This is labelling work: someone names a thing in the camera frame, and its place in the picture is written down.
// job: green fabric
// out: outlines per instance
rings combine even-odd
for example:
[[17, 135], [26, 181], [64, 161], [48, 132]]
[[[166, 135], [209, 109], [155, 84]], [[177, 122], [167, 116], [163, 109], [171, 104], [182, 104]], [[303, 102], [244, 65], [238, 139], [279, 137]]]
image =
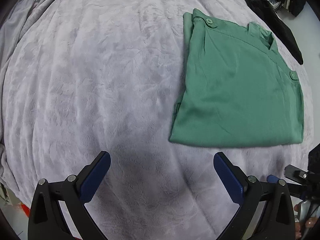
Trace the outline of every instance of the green fabric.
[[301, 143], [303, 95], [298, 75], [270, 31], [185, 13], [185, 92], [169, 141], [201, 147]]

